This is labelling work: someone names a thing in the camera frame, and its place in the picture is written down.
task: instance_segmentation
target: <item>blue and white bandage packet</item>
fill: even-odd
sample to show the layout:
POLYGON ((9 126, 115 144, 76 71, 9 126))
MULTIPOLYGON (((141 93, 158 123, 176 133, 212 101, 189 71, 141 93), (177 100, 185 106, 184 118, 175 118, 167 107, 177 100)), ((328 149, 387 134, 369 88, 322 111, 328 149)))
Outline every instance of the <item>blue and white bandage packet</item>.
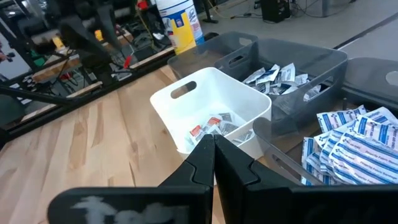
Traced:
POLYGON ((379 141, 393 150, 397 150, 398 126, 378 123, 371 118, 357 116, 353 131, 365 137, 379 141))
POLYGON ((352 129, 330 158, 334 173, 349 184, 398 184, 398 152, 352 129))
MULTIPOLYGON (((322 181, 324 184, 327 185, 333 185, 337 184, 337 182, 330 177, 329 175, 323 175, 319 171, 317 171, 311 164, 307 162, 307 157, 311 155, 313 152, 319 152, 320 149, 317 148, 317 144, 314 140, 314 138, 304 138, 303 141, 303 152, 302 152, 302 166, 303 168, 315 176, 317 179, 322 181)), ((301 183, 304 185, 312 185, 311 182, 309 182, 306 178, 302 177, 301 178, 301 183)))
POLYGON ((359 106, 355 110, 318 113, 317 118, 322 133, 327 133, 328 131, 336 129, 354 120, 359 114, 366 114, 366 109, 363 105, 359 106))
MULTIPOLYGON (((371 118, 375 122, 389 125, 396 124, 398 122, 397 118, 385 107, 381 107, 377 110, 368 112, 363 115, 364 117, 371 118)), ((345 125, 340 126, 330 132, 329 138, 325 143, 325 146, 322 148, 320 154, 320 163, 321 163, 321 171, 325 174, 332 175, 333 169, 330 163, 329 155, 333 147, 340 140, 342 135, 349 129, 355 125, 355 120, 346 123, 345 125)))

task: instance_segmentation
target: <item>white plastic bin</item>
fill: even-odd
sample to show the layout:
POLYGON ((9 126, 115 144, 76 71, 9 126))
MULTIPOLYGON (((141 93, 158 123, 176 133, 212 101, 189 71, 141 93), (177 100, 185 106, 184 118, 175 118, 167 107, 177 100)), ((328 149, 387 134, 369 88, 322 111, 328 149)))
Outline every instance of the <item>white plastic bin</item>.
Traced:
MULTIPOLYGON (((201 69, 153 94, 152 106, 166 125, 177 151, 186 159, 194 146, 186 141, 189 131, 206 122, 211 114, 232 112, 241 125, 225 136, 233 140, 253 128, 258 117, 271 120, 271 99, 259 91, 229 77, 216 68, 201 69), (172 92, 184 92, 172 98, 172 92)), ((258 159, 262 151, 257 136, 238 146, 258 159)))

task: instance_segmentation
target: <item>black stand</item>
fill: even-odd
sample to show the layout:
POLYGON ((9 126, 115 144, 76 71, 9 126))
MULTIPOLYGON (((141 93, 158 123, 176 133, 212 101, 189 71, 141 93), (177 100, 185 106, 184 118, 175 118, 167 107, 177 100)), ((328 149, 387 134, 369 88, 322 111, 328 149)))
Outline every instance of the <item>black stand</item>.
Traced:
POLYGON ((203 0, 203 5, 204 5, 204 7, 205 7, 206 17, 207 17, 206 19, 203 20, 203 22, 210 22, 210 23, 217 24, 218 21, 212 19, 211 16, 210 16, 209 5, 207 5, 207 1, 206 1, 206 0, 203 0))

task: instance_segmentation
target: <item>gray plastic bin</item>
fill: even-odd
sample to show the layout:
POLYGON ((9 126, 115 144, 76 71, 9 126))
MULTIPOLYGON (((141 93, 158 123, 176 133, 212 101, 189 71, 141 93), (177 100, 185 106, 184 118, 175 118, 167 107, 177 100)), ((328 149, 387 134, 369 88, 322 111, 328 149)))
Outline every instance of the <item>gray plastic bin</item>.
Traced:
MULTIPOLYGON (((346 78, 342 86, 342 95, 333 101, 331 110, 338 111, 357 108, 364 104, 367 110, 381 106, 398 114, 398 62, 378 58, 354 58, 348 60, 346 78)), ((266 119, 256 119, 253 129, 264 153, 262 161, 268 167, 296 183, 301 176, 314 185, 323 185, 308 173, 301 163, 304 137, 314 137, 321 133, 316 118, 318 112, 310 111, 309 122, 299 127, 300 122, 292 121, 286 126, 278 126, 266 119)))
POLYGON ((184 78, 200 69, 214 67, 217 60, 257 39, 255 35, 227 32, 170 58, 167 63, 178 78, 184 78))
POLYGON ((398 62, 378 58, 349 60, 343 91, 347 99, 367 108, 385 106, 398 111, 398 62))
POLYGON ((286 66, 294 63, 296 74, 307 73, 311 82, 292 93, 275 96, 272 99, 272 122, 280 126, 280 134, 297 131, 287 129, 289 123, 299 127, 313 120, 313 114, 331 110, 341 93, 348 56, 337 50, 287 42, 262 39, 243 47, 215 63, 215 67, 229 76, 243 81, 254 71, 275 63, 286 66), (309 101, 304 95, 311 88, 325 84, 322 92, 309 101))
MULTIPOLYGON (((345 106, 345 100, 339 100, 334 104, 334 108, 330 111, 347 110, 357 108, 357 105, 349 104, 345 106)), ((253 130, 260 141, 261 149, 264 157, 261 159, 267 167, 276 171, 280 175, 301 184, 301 177, 305 177, 313 185, 324 185, 312 174, 302 167, 302 147, 304 137, 314 137, 321 134, 320 126, 316 113, 311 115, 312 122, 306 126, 299 127, 298 123, 292 122, 286 124, 286 127, 274 126, 274 124, 266 119, 258 118, 254 120, 253 130), (280 128, 294 127, 296 131, 290 131, 281 134, 280 128)))

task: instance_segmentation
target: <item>black speaker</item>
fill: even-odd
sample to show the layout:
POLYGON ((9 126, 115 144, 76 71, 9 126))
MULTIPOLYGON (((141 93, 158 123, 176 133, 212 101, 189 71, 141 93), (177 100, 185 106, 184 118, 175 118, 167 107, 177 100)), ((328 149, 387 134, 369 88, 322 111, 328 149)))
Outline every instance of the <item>black speaker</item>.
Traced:
POLYGON ((290 17, 288 0, 261 0, 262 19, 281 22, 290 17))

